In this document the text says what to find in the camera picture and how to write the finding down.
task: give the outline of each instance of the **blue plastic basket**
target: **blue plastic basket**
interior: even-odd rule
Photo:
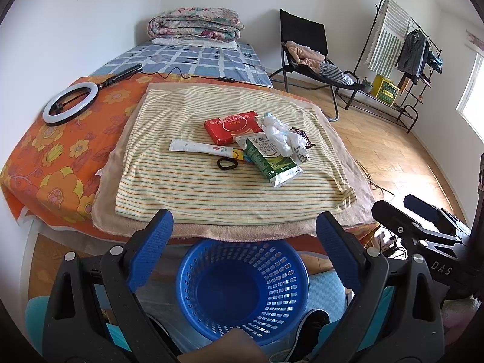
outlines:
[[[201,240],[183,259],[176,286],[181,310],[200,334],[214,341],[241,328],[259,345],[294,328],[309,295],[303,261],[284,240]]]

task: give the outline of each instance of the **black folding chair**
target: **black folding chair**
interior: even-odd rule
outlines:
[[[299,86],[297,84],[292,84],[292,86],[302,87],[308,90],[318,90],[320,88],[329,87],[331,90],[331,96],[333,98],[333,102],[335,104],[336,117],[328,118],[328,120],[331,122],[337,121],[339,119],[339,111],[338,111],[338,104],[336,103],[335,89],[333,87],[336,88],[336,92],[340,88],[353,91],[353,94],[349,100],[350,102],[350,101],[353,101],[356,93],[359,90],[362,90],[365,86],[363,84],[360,84],[359,78],[354,76],[350,71],[346,71],[345,74],[352,74],[352,76],[355,77],[356,82],[351,86],[347,86],[347,85],[329,80],[328,78],[319,76],[307,65],[296,63],[296,61],[292,57],[291,53],[289,53],[289,50],[286,47],[287,41],[293,41],[298,43],[299,45],[307,46],[312,50],[316,50],[321,54],[327,56],[328,44],[326,42],[326,33],[324,32],[324,25],[322,25],[321,23],[315,23],[314,21],[310,21],[308,19],[303,19],[298,16],[291,15],[290,13],[285,12],[284,10],[281,9],[282,68],[277,70],[273,74],[271,74],[269,78],[272,78],[274,75],[282,71],[284,75],[284,86],[285,86],[286,92],[289,91],[288,90],[289,83],[287,82],[287,72],[297,72],[298,74],[307,76],[318,82],[325,83],[325,85],[320,87],[304,87],[304,86]],[[287,57],[288,64],[286,64],[285,62],[284,54]]]

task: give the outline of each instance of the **clothes rack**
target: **clothes rack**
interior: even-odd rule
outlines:
[[[368,47],[368,43],[369,43],[369,41],[371,39],[372,32],[374,30],[375,25],[377,24],[378,14],[379,14],[379,12],[381,10],[381,7],[383,5],[383,2],[384,2],[384,0],[380,0],[379,4],[378,5],[375,5],[377,7],[377,12],[376,12],[376,14],[374,16],[373,24],[371,26],[370,32],[368,34],[368,37],[366,38],[365,45],[363,47],[363,50],[361,51],[360,57],[358,58],[358,61],[357,61],[356,65],[355,65],[355,68],[353,69],[353,71],[346,71],[345,72],[345,74],[350,74],[350,75],[354,76],[356,78],[357,83],[360,83],[360,79],[356,75],[356,71],[357,71],[358,67],[361,64],[361,60],[363,59],[363,56],[365,55],[365,51],[366,51],[366,48]],[[418,29],[419,31],[422,32],[423,35],[425,35],[425,37],[427,38],[427,41],[432,45],[433,48],[435,48],[435,51],[437,53],[437,57],[440,58],[440,55],[442,54],[442,49],[440,49],[436,45],[436,43],[434,43],[434,41],[431,40],[431,38],[422,29],[422,27],[411,16],[410,16],[410,21],[411,21],[412,27],[415,30]],[[430,74],[429,74],[428,78],[430,80],[432,78],[433,73],[434,73],[434,69],[432,69],[430,67],[429,67],[429,69],[430,69]],[[386,112],[386,111],[381,110],[381,109],[374,108],[372,106],[369,106],[367,104],[364,104],[363,102],[361,102],[359,100],[352,99],[353,97],[350,98],[348,96],[342,96],[339,93],[339,88],[336,89],[336,94],[345,103],[345,109],[346,110],[348,110],[349,107],[351,105],[353,105],[357,109],[363,110],[365,112],[371,113],[372,115],[376,115],[376,116],[379,116],[381,118],[384,118],[385,120],[388,120],[390,122],[393,122],[393,123],[395,123],[395,124],[397,124],[397,125],[405,128],[407,130],[407,133],[409,133],[412,130],[412,128],[415,125],[415,123],[417,122],[418,118],[419,118],[419,114],[418,114],[417,109],[416,109],[417,104],[418,103],[422,103],[422,98],[423,98],[423,95],[425,93],[425,90],[427,90],[427,87],[429,87],[429,86],[428,86],[427,83],[425,83],[424,84],[424,88],[420,92],[419,95],[415,95],[414,93],[412,93],[412,89],[414,87],[415,87],[415,84],[412,82],[412,85],[411,85],[410,89],[404,89],[404,91],[406,92],[406,95],[405,95],[405,98],[403,99],[403,101],[400,103],[400,105],[398,105],[396,103],[390,105],[390,104],[388,104],[388,103],[386,103],[384,101],[381,101],[378,98],[372,96],[371,94],[367,94],[367,93],[365,93],[363,91],[359,91],[359,93],[364,94],[365,96],[367,96],[367,97],[369,97],[369,98],[371,98],[373,100],[376,100],[378,103],[383,104],[387,108],[390,108],[394,112],[398,113],[398,116],[397,117],[395,117],[394,114],[392,114],[392,113]],[[412,103],[410,101],[407,102],[409,96],[411,96],[412,98],[415,99],[415,103]],[[412,123],[410,124],[410,126],[407,126],[402,121],[402,117],[403,116],[409,118],[412,121]]]

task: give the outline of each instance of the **ring light stand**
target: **ring light stand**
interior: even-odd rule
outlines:
[[[121,71],[117,75],[111,76],[100,84],[93,82],[82,82],[66,88],[64,91],[61,91],[59,94],[55,95],[45,106],[43,114],[45,123],[48,126],[57,126],[71,121],[92,105],[92,103],[96,100],[99,90],[126,79],[128,76],[141,72],[142,67],[143,66],[141,64],[136,64],[124,71]],[[62,100],[64,100],[66,97],[81,90],[84,90],[84,92],[67,101],[66,103],[62,103]],[[62,111],[66,104],[84,94],[87,94],[87,96],[81,102],[64,112]]]

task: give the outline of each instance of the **basket bottom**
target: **basket bottom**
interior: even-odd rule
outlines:
[[[258,314],[260,291],[251,268],[245,263],[222,261],[206,270],[196,295],[208,318],[225,326],[240,326]]]

